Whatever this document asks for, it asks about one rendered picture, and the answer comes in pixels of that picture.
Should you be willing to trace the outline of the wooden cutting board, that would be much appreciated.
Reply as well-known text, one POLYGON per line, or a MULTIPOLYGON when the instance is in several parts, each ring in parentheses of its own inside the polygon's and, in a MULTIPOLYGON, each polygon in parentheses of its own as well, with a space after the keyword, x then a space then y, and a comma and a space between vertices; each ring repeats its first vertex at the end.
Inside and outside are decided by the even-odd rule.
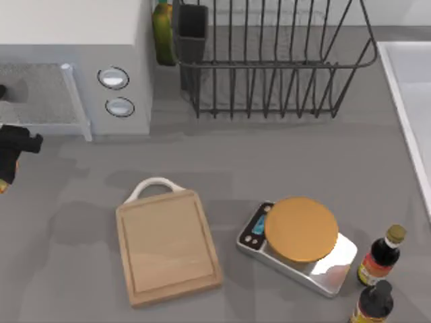
POLYGON ((134 308, 222 284, 199 195, 163 177, 142 180, 116 209, 129 302, 134 308))

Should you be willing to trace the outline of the silver kitchen scale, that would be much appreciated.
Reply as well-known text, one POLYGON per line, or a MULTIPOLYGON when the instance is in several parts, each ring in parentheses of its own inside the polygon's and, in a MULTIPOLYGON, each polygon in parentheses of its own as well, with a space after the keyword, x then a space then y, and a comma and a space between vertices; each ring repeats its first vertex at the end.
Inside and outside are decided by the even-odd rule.
POLYGON ((358 248, 334 214, 304 196, 262 202, 236 245, 253 258, 325 297, 341 290, 358 248))

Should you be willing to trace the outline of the round silver microwave knob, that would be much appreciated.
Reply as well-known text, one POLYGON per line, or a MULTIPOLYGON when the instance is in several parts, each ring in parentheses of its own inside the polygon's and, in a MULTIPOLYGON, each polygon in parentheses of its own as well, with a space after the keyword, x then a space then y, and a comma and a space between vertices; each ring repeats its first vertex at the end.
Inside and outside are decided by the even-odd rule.
POLYGON ((99 70, 97 79, 102 86, 112 90, 123 89, 130 81, 129 75, 124 69, 114 66, 99 70))
POLYGON ((105 110, 117 118, 128 118, 135 112, 135 105, 127 98, 117 97, 105 102, 105 110))

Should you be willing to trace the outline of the black cutlery holder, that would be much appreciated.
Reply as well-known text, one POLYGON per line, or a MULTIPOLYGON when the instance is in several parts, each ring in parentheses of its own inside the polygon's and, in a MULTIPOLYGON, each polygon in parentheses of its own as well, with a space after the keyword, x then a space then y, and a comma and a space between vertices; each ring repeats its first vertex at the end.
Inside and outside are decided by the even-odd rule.
POLYGON ((173 0, 172 33, 174 52, 180 66, 181 90, 193 93, 195 72, 192 64, 203 60, 208 29, 208 7, 173 0))

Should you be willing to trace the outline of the green bottle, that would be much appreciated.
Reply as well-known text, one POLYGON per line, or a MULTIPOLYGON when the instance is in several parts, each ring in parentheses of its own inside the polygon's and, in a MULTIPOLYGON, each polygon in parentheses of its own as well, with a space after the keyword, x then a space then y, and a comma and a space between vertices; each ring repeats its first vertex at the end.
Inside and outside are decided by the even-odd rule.
POLYGON ((152 26, 158 64, 175 66, 176 59, 172 49, 172 4, 169 4, 168 0, 158 0, 152 13, 152 26))

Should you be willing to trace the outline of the grey microwave door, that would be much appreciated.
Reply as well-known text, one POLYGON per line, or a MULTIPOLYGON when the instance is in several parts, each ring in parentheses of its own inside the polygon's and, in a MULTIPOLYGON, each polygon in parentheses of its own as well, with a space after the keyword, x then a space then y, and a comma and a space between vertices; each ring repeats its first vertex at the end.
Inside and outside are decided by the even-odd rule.
POLYGON ((68 63, 0 63, 0 126, 5 124, 33 134, 93 139, 68 63))

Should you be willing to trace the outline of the dark bottle with olive cap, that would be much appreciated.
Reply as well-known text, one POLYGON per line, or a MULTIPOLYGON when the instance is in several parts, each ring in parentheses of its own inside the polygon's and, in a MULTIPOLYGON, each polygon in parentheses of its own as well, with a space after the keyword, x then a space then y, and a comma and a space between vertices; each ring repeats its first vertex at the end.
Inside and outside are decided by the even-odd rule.
POLYGON ((400 257, 400 245, 406 229, 399 224, 390 226, 383 238, 375 240, 358 267, 358 280, 365 286, 385 280, 400 257))

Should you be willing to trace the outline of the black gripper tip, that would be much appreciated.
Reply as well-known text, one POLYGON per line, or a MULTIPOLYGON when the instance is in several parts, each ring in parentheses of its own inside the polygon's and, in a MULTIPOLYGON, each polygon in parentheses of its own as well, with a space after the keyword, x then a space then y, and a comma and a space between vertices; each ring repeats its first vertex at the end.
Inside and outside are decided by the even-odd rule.
POLYGON ((39 153, 43 141, 42 135, 32 135, 25 127, 0 126, 0 186, 13 184, 21 153, 39 153))

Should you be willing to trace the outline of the pale microwave oven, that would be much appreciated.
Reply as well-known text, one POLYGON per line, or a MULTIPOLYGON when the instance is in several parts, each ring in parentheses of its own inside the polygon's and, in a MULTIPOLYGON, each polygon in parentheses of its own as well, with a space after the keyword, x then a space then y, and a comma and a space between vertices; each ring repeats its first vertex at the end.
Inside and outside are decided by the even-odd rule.
POLYGON ((0 0, 0 63, 68 63, 92 136, 147 135, 154 101, 155 52, 150 0, 0 0), (124 69, 130 81, 107 89, 97 72, 124 69), (128 118, 105 110, 124 97, 128 118))

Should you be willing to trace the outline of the orange and yellow item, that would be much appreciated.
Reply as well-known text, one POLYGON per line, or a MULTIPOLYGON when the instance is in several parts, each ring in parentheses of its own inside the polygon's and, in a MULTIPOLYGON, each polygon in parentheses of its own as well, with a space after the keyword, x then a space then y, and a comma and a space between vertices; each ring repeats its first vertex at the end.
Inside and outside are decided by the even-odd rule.
MULTIPOLYGON (((18 161, 15 163, 15 172, 18 170, 19 168, 19 163, 18 161)), ((4 179, 0 179, 0 194, 3 194, 8 188, 9 188, 10 184, 7 183, 4 179)))

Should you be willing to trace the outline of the dark bottle with black cap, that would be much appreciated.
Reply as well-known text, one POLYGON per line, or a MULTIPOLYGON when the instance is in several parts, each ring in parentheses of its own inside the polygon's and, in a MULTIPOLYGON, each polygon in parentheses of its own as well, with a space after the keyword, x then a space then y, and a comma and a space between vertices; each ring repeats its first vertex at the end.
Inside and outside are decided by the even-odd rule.
POLYGON ((385 280, 365 288, 347 323, 387 323, 394 307, 392 289, 385 280))

